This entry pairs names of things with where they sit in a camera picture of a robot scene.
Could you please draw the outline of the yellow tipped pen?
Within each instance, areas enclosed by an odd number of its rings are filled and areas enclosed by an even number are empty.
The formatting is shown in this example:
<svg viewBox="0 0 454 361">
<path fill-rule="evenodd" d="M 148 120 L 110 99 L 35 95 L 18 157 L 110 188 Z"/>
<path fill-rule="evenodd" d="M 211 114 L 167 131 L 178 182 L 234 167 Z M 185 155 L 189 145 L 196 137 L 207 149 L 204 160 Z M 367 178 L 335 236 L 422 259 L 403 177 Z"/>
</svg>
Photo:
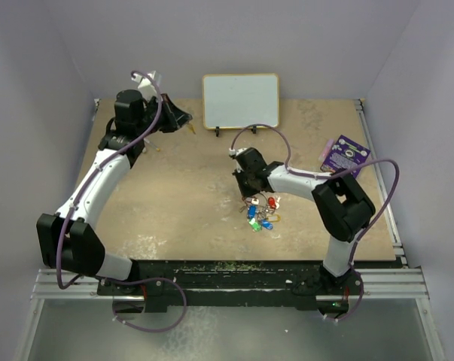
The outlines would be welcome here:
<svg viewBox="0 0 454 361">
<path fill-rule="evenodd" d="M 144 142 L 149 145 L 150 147 L 152 147 L 153 149 L 155 149 L 157 152 L 160 152 L 160 148 L 154 144 L 150 139 L 145 139 Z"/>
</svg>

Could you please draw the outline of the yellow tag key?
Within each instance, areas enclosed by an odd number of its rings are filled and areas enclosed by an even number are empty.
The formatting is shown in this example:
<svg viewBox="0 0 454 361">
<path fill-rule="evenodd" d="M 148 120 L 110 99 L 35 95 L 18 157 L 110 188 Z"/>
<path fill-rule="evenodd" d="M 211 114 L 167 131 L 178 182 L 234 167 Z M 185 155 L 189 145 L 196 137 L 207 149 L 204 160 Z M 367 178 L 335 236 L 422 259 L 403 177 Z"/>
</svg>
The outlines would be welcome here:
<svg viewBox="0 0 454 361">
<path fill-rule="evenodd" d="M 187 128 L 195 135 L 196 131 L 193 124 L 188 123 Z"/>
</svg>

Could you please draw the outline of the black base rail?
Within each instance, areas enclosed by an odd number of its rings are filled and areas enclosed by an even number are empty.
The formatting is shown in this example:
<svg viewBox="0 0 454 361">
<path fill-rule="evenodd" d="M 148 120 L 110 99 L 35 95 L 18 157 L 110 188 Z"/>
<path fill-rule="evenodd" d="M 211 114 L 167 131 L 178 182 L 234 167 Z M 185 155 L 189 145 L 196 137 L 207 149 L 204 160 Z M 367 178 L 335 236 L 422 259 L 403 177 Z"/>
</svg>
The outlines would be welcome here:
<svg viewBox="0 0 454 361">
<path fill-rule="evenodd" d="M 319 261 L 133 261 L 123 282 L 99 276 L 101 296 L 138 296 L 148 312 L 169 306 L 288 307 L 344 313 L 364 295 L 364 282 L 352 270 L 339 278 Z"/>
</svg>

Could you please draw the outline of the small whiteboard on stand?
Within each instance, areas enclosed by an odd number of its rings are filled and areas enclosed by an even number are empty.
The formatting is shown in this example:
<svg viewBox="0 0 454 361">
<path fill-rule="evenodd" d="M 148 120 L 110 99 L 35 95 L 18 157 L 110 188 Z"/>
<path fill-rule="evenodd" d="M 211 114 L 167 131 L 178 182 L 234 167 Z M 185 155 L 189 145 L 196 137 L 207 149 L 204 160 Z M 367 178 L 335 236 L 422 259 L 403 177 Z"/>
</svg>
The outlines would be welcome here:
<svg viewBox="0 0 454 361">
<path fill-rule="evenodd" d="M 219 132 L 247 126 L 257 129 L 279 126 L 277 74 L 206 74 L 202 86 L 206 129 Z"/>
</svg>

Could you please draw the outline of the keyring with coloured key tags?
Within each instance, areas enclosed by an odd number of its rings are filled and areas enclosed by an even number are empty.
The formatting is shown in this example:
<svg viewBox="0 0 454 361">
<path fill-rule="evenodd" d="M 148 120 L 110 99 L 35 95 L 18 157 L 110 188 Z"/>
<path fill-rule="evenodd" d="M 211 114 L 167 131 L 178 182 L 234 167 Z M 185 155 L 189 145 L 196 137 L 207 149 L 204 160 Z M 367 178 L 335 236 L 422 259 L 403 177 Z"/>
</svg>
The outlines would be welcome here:
<svg viewBox="0 0 454 361">
<path fill-rule="evenodd" d="M 239 212 L 245 213 L 245 218 L 253 232 L 272 230 L 273 224 L 281 220 L 278 214 L 280 196 L 268 196 L 258 193 L 254 196 L 242 197 L 243 206 Z"/>
</svg>

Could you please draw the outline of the purple card package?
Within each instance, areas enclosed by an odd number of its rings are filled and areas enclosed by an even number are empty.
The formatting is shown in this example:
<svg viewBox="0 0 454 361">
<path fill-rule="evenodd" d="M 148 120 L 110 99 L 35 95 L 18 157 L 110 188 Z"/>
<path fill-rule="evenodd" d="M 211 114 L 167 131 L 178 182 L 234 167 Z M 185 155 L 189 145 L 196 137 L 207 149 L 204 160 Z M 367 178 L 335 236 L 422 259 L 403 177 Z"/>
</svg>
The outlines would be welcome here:
<svg viewBox="0 0 454 361">
<path fill-rule="evenodd" d="M 325 151 L 320 165 L 323 172 L 334 173 L 343 169 L 351 169 L 363 164 L 370 156 L 370 149 L 360 145 L 345 135 L 340 135 L 333 141 L 331 147 Z"/>
</svg>

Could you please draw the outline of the aluminium frame rail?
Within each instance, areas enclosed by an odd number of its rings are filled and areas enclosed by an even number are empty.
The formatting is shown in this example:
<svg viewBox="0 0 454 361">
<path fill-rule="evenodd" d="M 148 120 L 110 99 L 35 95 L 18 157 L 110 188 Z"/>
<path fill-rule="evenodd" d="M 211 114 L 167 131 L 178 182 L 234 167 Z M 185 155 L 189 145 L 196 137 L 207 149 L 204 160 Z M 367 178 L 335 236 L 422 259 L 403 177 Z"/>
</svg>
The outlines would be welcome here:
<svg viewBox="0 0 454 361">
<path fill-rule="evenodd" d="M 66 289 L 61 289 L 57 283 L 55 269 L 39 269 L 32 288 L 31 299 L 95 299 L 98 281 L 95 278 L 80 276 L 75 279 L 76 274 L 62 271 L 62 283 L 72 284 Z"/>
</svg>

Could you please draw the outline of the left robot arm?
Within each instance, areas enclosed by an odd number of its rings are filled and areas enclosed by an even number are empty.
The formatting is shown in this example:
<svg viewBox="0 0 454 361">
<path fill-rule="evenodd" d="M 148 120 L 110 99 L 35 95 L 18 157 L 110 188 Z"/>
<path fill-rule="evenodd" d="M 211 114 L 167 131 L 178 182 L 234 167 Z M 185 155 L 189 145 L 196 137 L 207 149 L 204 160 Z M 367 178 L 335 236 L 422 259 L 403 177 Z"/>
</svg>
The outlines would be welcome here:
<svg viewBox="0 0 454 361">
<path fill-rule="evenodd" d="M 145 98 L 138 90 L 119 92 L 114 116 L 106 123 L 93 164 L 69 199 L 36 223 L 43 263 L 58 272 L 114 279 L 124 295 L 137 292 L 141 281 L 137 261 L 110 254 L 95 232 L 106 202 L 119 181 L 142 154 L 151 133 L 173 133 L 193 117 L 167 94 Z"/>
</svg>

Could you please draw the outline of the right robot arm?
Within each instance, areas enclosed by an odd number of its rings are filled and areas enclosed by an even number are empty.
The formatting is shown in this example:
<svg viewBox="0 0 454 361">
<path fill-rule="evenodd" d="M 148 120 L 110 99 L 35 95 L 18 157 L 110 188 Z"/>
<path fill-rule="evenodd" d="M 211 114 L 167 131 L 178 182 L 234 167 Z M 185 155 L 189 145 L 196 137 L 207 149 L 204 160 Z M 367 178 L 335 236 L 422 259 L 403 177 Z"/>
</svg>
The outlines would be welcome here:
<svg viewBox="0 0 454 361">
<path fill-rule="evenodd" d="M 321 264 L 321 288 L 338 294 L 347 285 L 352 270 L 355 243 L 376 212 L 369 196 L 351 174 L 313 173 L 289 170 L 282 162 L 266 163 L 253 148 L 229 149 L 236 162 L 233 172 L 244 197 L 258 193 L 286 193 L 315 203 L 330 235 L 327 255 Z"/>
</svg>

